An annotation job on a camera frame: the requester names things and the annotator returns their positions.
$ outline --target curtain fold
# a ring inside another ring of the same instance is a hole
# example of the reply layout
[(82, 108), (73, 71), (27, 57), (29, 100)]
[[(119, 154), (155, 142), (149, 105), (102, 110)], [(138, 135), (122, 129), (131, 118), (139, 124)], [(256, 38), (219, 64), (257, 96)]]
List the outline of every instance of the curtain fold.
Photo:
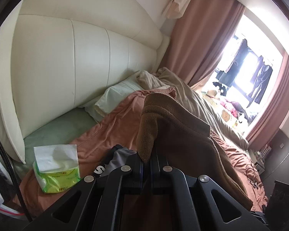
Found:
[(200, 83), (216, 68), (244, 10), (237, 0), (191, 0), (159, 67), (167, 67), (189, 86)]
[(246, 133), (249, 147), (258, 151), (270, 142), (289, 110), (289, 55), (285, 52), (273, 90)]

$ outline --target silver screw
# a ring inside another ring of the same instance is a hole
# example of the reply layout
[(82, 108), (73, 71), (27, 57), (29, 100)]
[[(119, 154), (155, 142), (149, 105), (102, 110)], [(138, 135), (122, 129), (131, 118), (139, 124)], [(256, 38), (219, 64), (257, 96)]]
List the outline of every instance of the silver screw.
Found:
[(164, 167), (163, 167), (163, 170), (164, 170), (165, 172), (171, 172), (171, 171), (172, 171), (172, 167), (171, 167), (171, 166), (164, 166)]
[(201, 182), (208, 182), (209, 181), (209, 177), (205, 176), (205, 175), (201, 175), (201, 176), (199, 176), (199, 180)]
[(85, 182), (92, 182), (93, 180), (94, 180), (93, 176), (86, 176), (84, 179)]
[(130, 171), (130, 170), (131, 170), (131, 167), (128, 166), (128, 165), (124, 165), (124, 166), (121, 167), (121, 170), (122, 170), (123, 172), (127, 172), (127, 171)]

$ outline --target bed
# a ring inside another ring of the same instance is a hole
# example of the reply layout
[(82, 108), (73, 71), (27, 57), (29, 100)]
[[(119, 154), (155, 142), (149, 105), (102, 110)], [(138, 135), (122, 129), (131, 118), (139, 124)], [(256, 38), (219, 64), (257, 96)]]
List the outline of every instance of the bed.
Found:
[[(258, 189), (247, 179), (247, 141), (175, 74), (165, 68), (157, 71), (169, 41), (135, 0), (23, 0), (12, 11), (0, 28), (0, 138), (22, 179), (32, 214), (39, 215), (62, 195), (43, 194), (36, 184), (31, 170), (34, 146), (83, 141), (94, 129), (109, 128), (133, 98), (173, 91), (186, 110), (217, 134), (254, 203), (252, 210), (261, 211), (267, 199), (258, 173)], [(140, 70), (130, 93), (116, 105), (106, 101), (107, 110), (94, 120), (96, 112), (90, 108), (99, 96), (107, 96), (114, 85)], [(141, 111), (141, 103), (128, 106)], [(125, 124), (137, 130), (137, 116)], [(126, 136), (122, 145), (135, 149), (136, 135)], [(98, 165), (96, 153), (106, 152), (101, 148), (106, 142), (117, 144), (105, 135), (90, 153), (78, 147), (79, 162), (90, 163), (81, 168), (82, 177)]]

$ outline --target headboard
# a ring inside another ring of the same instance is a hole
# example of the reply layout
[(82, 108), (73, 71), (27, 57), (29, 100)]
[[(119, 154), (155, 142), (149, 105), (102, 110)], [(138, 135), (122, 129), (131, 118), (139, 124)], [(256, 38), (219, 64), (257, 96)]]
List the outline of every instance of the headboard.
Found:
[(12, 122), (5, 128), (20, 160), (20, 138), (138, 70), (155, 71), (168, 44), (135, 0), (23, 0), (11, 47), (11, 88), (1, 84), (8, 72), (0, 67), (0, 93), (11, 89), (14, 102), (2, 107), (2, 117)]

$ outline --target mattress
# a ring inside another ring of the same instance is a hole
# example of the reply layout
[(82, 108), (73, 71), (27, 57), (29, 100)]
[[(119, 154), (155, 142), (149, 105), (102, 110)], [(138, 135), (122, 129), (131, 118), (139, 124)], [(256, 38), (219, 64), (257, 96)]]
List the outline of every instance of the mattress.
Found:
[(16, 173), (20, 179), (23, 179), (32, 168), (34, 162), (33, 147), (68, 144), (96, 124), (96, 121), (84, 108), (75, 108), (40, 127), (24, 139), (26, 164), (13, 160)]

